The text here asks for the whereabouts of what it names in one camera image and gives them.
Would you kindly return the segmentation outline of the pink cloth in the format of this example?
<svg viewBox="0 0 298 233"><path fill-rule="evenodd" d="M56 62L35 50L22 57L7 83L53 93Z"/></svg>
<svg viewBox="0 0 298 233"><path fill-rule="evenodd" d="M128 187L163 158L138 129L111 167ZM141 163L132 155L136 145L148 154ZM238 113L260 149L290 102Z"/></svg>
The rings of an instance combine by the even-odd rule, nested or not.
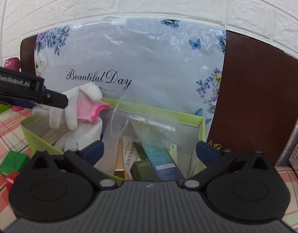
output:
<svg viewBox="0 0 298 233"><path fill-rule="evenodd" d="M109 109L109 104L102 101L101 97L80 95L77 100L77 121L94 122L103 110Z"/></svg>

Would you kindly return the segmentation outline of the gold cardboard box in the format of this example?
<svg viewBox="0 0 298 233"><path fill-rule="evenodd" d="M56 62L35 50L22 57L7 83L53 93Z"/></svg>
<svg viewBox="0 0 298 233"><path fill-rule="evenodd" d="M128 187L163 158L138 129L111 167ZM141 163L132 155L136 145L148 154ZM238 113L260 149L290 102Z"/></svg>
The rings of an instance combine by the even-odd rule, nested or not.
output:
<svg viewBox="0 0 298 233"><path fill-rule="evenodd" d="M122 138L119 139L119 143L118 143L118 147L117 147L117 155L116 155L114 175L119 177L119 178L126 179L126 173L125 173L125 170L124 170Z"/></svg>

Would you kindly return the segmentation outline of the white glove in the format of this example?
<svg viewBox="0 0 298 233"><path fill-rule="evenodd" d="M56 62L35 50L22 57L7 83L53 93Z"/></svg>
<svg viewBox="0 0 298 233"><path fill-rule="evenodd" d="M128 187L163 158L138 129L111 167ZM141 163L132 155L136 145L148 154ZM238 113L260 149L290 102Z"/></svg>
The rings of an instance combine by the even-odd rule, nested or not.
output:
<svg viewBox="0 0 298 233"><path fill-rule="evenodd" d="M54 147L60 151L82 150L101 139L103 121L100 117L93 122L79 123L75 131L68 131L59 138Z"/></svg>
<svg viewBox="0 0 298 233"><path fill-rule="evenodd" d="M63 94L68 98L68 105L64 109L42 104L33 107L33 114L43 118L48 117L49 126L53 129L58 129L64 121L68 129L74 131L78 126L77 112L81 102L88 100L92 108L93 104L100 102L103 97L100 88L92 82L72 88Z"/></svg>

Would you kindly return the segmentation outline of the yellow medicine box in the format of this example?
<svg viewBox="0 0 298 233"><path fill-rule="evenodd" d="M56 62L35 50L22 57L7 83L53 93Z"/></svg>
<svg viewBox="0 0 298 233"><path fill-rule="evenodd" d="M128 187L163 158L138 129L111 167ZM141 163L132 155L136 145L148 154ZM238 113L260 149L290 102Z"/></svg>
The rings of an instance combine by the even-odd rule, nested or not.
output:
<svg viewBox="0 0 298 233"><path fill-rule="evenodd" d="M125 172L128 174L135 161L139 160L139 154L133 143L134 141L129 137L123 137L123 166Z"/></svg>

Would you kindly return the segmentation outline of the purple blue tall box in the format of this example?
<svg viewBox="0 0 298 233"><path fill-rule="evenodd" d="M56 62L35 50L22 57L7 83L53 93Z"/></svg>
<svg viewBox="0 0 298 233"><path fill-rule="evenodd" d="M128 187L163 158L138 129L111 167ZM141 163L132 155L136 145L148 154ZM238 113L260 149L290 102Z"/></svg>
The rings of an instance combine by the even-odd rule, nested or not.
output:
<svg viewBox="0 0 298 233"><path fill-rule="evenodd" d="M175 181L182 183L185 180L185 177L179 170L177 163L172 158L169 148L143 144L138 138L133 142L135 148L139 154L139 160L148 160L153 166L155 172L159 177L159 181L168 182Z"/></svg>

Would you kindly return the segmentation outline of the olive green small box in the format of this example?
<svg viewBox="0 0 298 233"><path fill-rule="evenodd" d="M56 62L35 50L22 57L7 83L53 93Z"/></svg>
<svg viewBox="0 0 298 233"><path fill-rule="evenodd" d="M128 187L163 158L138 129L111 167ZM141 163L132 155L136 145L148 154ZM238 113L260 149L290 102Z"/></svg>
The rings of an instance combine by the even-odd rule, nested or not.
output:
<svg viewBox="0 0 298 233"><path fill-rule="evenodd" d="M136 181L144 181L144 182L159 181L159 177L157 173L155 172L150 161L148 160L140 160L140 161L133 162L130 172L133 180L136 180Z"/></svg>

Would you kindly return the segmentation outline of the clear plastic cup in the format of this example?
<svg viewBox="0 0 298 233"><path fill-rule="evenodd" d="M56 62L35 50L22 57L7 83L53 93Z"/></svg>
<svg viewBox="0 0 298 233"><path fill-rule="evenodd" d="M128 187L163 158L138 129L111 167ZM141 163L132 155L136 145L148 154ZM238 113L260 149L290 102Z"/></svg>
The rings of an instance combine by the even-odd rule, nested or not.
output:
<svg viewBox="0 0 298 233"><path fill-rule="evenodd" d="M168 110L143 105L123 95L113 109L110 134L135 133L143 144L168 148L173 143L177 125L177 116Z"/></svg>

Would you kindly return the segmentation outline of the dark green box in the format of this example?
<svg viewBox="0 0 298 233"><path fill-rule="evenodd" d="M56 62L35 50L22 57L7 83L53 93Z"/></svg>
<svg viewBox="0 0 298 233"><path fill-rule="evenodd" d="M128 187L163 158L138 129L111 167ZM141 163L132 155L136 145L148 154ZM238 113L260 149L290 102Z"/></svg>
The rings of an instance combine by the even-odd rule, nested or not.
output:
<svg viewBox="0 0 298 233"><path fill-rule="evenodd" d="M0 174L8 176L10 173L20 173L30 158L26 154L19 153L17 151L9 151L0 165Z"/></svg>

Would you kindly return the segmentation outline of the toothpick bag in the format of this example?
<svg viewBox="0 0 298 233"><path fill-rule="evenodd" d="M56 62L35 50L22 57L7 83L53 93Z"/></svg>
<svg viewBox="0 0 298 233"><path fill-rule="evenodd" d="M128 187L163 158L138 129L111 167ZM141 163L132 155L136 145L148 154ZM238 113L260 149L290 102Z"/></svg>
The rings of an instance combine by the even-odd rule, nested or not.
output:
<svg viewBox="0 0 298 233"><path fill-rule="evenodd" d="M61 124L59 129L50 128L41 136L42 140L47 142L50 145L54 145L62 136L68 132L68 127L66 124Z"/></svg>

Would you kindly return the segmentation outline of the pink thermos bottle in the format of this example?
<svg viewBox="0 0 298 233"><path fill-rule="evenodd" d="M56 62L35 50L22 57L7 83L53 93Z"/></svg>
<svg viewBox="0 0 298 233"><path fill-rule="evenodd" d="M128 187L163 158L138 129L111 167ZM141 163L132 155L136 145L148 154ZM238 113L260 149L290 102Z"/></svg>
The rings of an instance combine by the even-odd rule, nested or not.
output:
<svg viewBox="0 0 298 233"><path fill-rule="evenodd" d="M17 57L12 57L12 58L8 58L5 63L4 63L4 67L9 69L9 70L14 70L19 72L20 71L20 60ZM13 106L12 107L13 111L18 112L24 109L24 107L21 106Z"/></svg>

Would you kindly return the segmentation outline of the plaid bed sheet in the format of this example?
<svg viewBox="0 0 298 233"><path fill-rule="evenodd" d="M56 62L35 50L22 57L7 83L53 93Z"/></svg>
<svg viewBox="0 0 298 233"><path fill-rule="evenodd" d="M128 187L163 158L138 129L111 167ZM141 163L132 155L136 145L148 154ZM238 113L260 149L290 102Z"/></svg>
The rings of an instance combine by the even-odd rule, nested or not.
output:
<svg viewBox="0 0 298 233"><path fill-rule="evenodd" d="M28 142L20 126L21 121L32 115L30 110L15 112L12 109L0 113L0 165L10 151L32 156ZM291 194L291 201L283 221L298 232L298 180L290 167L276 167ZM9 205L6 177L0 174L0 229L8 227L16 217Z"/></svg>

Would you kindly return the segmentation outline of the light green cardboard box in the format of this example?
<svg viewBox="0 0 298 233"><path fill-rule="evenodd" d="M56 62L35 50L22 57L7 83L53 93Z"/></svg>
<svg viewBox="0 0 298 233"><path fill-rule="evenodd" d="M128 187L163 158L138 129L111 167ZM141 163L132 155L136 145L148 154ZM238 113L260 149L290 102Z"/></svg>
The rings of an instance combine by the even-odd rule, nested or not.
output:
<svg viewBox="0 0 298 233"><path fill-rule="evenodd" d="M69 131L49 126L49 119L33 114L21 122L33 153L45 150L61 155L77 152L91 166L112 178L184 182L198 173L196 144L205 137L205 118L107 98L109 108L100 113L102 130L87 134L84 145L66 142Z"/></svg>

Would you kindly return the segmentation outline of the brown wooden headboard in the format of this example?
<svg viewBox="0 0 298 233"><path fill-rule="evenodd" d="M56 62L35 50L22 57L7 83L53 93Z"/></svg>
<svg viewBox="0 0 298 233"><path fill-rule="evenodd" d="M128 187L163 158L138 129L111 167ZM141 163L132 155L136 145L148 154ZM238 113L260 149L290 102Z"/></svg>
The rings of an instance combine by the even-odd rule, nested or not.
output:
<svg viewBox="0 0 298 233"><path fill-rule="evenodd" d="M37 75L37 35L22 40L24 72ZM226 30L226 51L207 140L237 152L261 150L272 163L285 162L296 141L298 61L256 39Z"/></svg>

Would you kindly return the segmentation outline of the floral plastic pillow bag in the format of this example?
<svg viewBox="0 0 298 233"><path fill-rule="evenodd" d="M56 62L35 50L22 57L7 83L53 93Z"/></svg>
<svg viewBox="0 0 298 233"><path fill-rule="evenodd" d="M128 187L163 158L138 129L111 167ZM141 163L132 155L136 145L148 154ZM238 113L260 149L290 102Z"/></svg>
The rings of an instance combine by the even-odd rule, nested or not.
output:
<svg viewBox="0 0 298 233"><path fill-rule="evenodd" d="M64 92L94 82L103 95L213 120L226 31L184 19L107 17L38 34L36 74Z"/></svg>

